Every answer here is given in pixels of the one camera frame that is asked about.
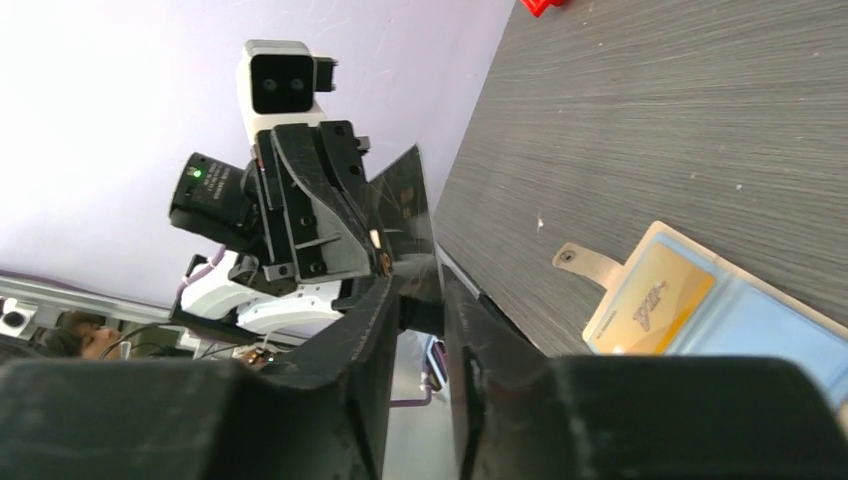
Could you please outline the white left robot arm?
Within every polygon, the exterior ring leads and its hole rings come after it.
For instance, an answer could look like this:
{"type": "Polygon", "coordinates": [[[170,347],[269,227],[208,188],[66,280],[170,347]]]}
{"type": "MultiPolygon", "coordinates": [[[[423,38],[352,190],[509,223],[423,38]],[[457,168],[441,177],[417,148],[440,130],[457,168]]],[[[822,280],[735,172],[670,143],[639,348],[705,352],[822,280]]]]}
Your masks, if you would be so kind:
{"type": "Polygon", "coordinates": [[[236,167],[201,153],[179,175],[168,217],[219,245],[187,269],[171,320],[201,337],[244,345],[341,317],[392,270],[368,199],[366,138],[347,121],[258,132],[236,167]]]}

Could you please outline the red divided plastic bin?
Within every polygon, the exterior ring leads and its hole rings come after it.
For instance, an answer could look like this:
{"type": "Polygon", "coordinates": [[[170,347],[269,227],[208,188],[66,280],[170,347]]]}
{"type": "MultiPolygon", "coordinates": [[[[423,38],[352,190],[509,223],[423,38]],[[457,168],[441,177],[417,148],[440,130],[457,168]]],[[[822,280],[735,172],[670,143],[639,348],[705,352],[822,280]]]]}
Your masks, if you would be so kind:
{"type": "Polygon", "coordinates": [[[534,17],[540,17],[550,8],[559,8],[569,3],[569,0],[520,0],[524,8],[534,17]]]}

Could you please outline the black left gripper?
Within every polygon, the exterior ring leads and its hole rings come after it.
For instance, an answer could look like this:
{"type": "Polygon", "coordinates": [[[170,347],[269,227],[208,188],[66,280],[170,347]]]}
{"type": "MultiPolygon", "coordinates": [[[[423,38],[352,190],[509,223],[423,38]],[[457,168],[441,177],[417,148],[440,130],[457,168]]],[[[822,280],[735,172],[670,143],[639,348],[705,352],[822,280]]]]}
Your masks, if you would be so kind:
{"type": "Polygon", "coordinates": [[[191,154],[168,210],[172,226],[256,261],[270,282],[323,283],[391,265],[368,136],[351,122],[260,131],[244,168],[191,154]]]}

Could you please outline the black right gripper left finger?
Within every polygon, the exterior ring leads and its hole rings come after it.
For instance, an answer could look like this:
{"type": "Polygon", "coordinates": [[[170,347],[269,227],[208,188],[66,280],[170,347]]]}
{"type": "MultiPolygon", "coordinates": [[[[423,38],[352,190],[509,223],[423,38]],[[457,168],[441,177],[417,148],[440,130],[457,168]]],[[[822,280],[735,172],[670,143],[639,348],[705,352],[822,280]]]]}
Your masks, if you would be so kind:
{"type": "Polygon", "coordinates": [[[234,360],[21,360],[1,370],[5,479],[378,479],[399,309],[377,279],[261,370],[234,360]]]}

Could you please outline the beige leather card holder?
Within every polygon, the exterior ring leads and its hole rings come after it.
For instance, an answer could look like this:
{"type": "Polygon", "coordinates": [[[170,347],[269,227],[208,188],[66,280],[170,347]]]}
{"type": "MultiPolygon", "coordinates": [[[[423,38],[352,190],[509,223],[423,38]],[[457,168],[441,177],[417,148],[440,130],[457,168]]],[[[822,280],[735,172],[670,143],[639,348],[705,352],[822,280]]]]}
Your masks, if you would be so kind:
{"type": "Polygon", "coordinates": [[[628,259],[620,263],[573,242],[554,255],[554,267],[600,285],[605,293],[582,332],[589,331],[644,251],[663,243],[716,276],[717,282],[691,320],[660,355],[768,356],[789,360],[813,379],[847,424],[847,329],[671,226],[653,222],[628,259]]]}

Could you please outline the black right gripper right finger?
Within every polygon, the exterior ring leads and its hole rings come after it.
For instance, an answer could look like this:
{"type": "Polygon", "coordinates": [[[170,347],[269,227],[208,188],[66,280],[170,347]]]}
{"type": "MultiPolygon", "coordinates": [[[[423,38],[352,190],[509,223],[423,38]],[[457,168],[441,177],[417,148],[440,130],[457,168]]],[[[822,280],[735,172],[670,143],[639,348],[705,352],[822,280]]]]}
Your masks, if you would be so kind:
{"type": "Polygon", "coordinates": [[[549,357],[443,273],[463,479],[843,479],[818,388],[761,357],[549,357]]]}

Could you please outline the gold VIP card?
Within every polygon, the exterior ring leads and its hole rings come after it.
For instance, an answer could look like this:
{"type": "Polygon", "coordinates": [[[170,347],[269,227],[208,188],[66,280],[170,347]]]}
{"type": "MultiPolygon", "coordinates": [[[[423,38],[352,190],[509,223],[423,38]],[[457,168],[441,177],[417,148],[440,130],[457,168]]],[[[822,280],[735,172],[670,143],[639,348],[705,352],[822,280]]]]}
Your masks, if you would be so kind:
{"type": "Polygon", "coordinates": [[[601,354],[664,353],[716,285],[713,273],[663,243],[647,248],[589,331],[601,354]]]}

